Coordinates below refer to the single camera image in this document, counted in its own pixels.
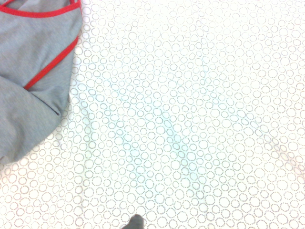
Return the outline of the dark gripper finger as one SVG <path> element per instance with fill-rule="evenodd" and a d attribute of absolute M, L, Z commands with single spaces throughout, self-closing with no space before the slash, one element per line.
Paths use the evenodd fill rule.
<path fill-rule="evenodd" d="M 143 218 L 136 214 L 131 217 L 129 223 L 125 225 L 122 229 L 144 229 L 144 221 Z"/>

